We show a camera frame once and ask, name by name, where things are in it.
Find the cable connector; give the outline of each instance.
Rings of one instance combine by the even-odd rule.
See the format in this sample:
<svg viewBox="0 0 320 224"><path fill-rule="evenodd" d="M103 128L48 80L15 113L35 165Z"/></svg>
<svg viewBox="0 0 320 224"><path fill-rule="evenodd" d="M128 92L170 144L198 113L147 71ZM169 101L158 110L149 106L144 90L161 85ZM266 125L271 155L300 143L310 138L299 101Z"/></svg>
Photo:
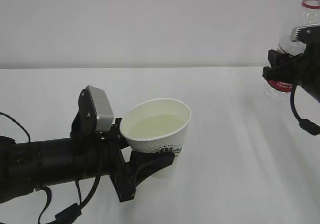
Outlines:
<svg viewBox="0 0 320 224"><path fill-rule="evenodd" d="M55 219L58 224L72 224L80 215L81 209L75 203L55 215Z"/></svg>
<svg viewBox="0 0 320 224"><path fill-rule="evenodd" d="M320 134L320 126L318 126L317 124L313 123L312 121L308 120L308 119L302 119L299 122L299 126L309 132L311 135L319 135Z"/></svg>

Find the white wall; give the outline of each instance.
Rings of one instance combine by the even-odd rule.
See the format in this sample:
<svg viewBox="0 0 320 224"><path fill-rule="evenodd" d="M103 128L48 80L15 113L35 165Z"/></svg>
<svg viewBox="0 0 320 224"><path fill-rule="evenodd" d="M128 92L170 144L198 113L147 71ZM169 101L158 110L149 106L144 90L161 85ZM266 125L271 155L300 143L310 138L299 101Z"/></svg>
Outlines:
<svg viewBox="0 0 320 224"><path fill-rule="evenodd" d="M256 66L301 0L0 0L0 67Z"/></svg>

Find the black cable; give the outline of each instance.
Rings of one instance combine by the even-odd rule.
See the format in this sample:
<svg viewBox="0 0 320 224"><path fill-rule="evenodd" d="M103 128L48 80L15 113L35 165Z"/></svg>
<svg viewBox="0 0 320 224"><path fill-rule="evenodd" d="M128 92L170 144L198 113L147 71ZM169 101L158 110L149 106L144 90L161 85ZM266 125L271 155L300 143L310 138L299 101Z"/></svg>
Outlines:
<svg viewBox="0 0 320 224"><path fill-rule="evenodd" d="M25 134L27 135L27 137L28 137L28 143L30 144L30 142L31 142L30 135L29 135L29 133L27 132L27 130L26 130L19 122L17 122L17 121L16 121L15 119L13 119L11 116L9 116L9 115L7 115L7 114L5 114L5 113L0 112L0 115L3 115L4 117L10 119L10 120L13 121L17 126L19 126L19 127L25 132Z"/></svg>
<svg viewBox="0 0 320 224"><path fill-rule="evenodd" d="M86 196L86 198L83 200L83 202L80 203L79 207L80 209L84 208L85 205L88 204L88 202L91 200L91 198L93 197L98 185L99 185L99 182L100 182L100 179L101 179L101 175L102 175L102 157L103 157L103 152L101 151L102 150L102 147L101 147L101 140L98 140L98 154L99 154L99 160L98 160L98 168L97 168L97 175L94 179L94 182L93 182L93 185L92 185L92 188L91 190L89 191L88 195Z"/></svg>
<svg viewBox="0 0 320 224"><path fill-rule="evenodd" d="M41 219L41 216L42 214L45 212L45 210L49 207L50 203L51 203L51 200L52 200L52 192L51 192L51 189L47 186L43 186L43 187L40 187L40 190L44 190L45 193L46 193L46 204L44 205L44 208L43 210L41 211L39 217L38 217L38 224L40 224L40 219Z"/></svg>
<svg viewBox="0 0 320 224"><path fill-rule="evenodd" d="M79 180L76 180L75 181L75 185L76 185L76 189L77 189L77 191L78 191L78 196L79 196L79 203L81 203L82 202L82 196L81 196L81 190L80 190L80 185L79 185Z"/></svg>
<svg viewBox="0 0 320 224"><path fill-rule="evenodd" d="M295 105L295 99L294 99L299 79L300 78L297 78L293 83L292 91L291 91L291 94L290 94L290 106L291 106L291 110L292 110L292 113L295 116L295 118L298 120L298 122L301 122L302 118L299 116L299 114L298 114L298 112L297 112L297 110L295 108L296 105Z"/></svg>

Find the yellowish liquid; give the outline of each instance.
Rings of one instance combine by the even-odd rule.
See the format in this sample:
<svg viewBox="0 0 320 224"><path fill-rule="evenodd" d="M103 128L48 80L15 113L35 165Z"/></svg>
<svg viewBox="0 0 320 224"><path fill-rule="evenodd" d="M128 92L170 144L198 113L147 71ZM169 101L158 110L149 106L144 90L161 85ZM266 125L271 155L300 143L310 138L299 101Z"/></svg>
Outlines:
<svg viewBox="0 0 320 224"><path fill-rule="evenodd" d="M180 129L183 121L173 115L157 115L142 120L131 127L130 138L145 139L169 134Z"/></svg>

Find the plastic bottle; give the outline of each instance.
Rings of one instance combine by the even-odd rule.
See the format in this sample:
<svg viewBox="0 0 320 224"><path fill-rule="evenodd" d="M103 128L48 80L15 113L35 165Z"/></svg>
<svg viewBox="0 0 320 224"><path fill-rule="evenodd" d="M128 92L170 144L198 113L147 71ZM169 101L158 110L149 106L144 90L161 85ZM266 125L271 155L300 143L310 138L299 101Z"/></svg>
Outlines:
<svg viewBox="0 0 320 224"><path fill-rule="evenodd" d="M305 44L301 42L291 42L290 35L293 28L301 25L320 23L320 0L302 0L298 13L294 14L285 24L281 34L277 51L298 55L305 51ZM264 93L274 100L288 100L292 84L268 81L264 87Z"/></svg>

